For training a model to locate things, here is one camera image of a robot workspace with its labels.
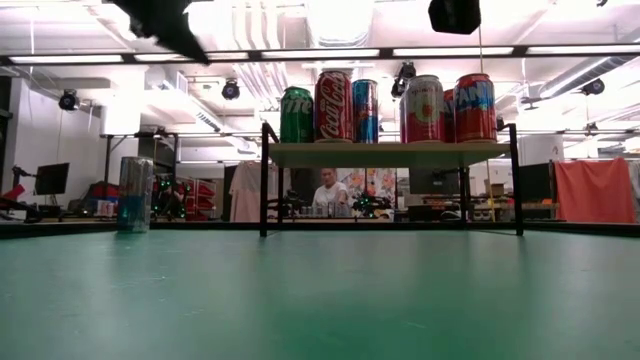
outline blue soda can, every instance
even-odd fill
[[[355,142],[378,143],[378,83],[357,80],[353,83],[353,126]]]

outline green soda can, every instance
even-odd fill
[[[291,86],[280,101],[280,141],[313,142],[313,98],[311,92]]]

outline man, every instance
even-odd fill
[[[330,202],[347,203],[347,186],[336,181],[336,169],[322,169],[322,183],[313,196],[314,205],[327,205]]]

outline red bull can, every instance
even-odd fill
[[[454,88],[456,140],[496,142],[497,124],[493,83],[487,74],[458,79]]]
[[[353,123],[355,142],[378,143],[378,83],[373,80],[353,82]]]
[[[444,141],[456,142],[455,107],[453,105],[453,89],[444,92]]]
[[[444,141],[444,93],[434,75],[411,79],[403,94],[407,142]]]

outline orange cloth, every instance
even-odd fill
[[[555,163],[558,219],[635,223],[629,168],[623,159]]]

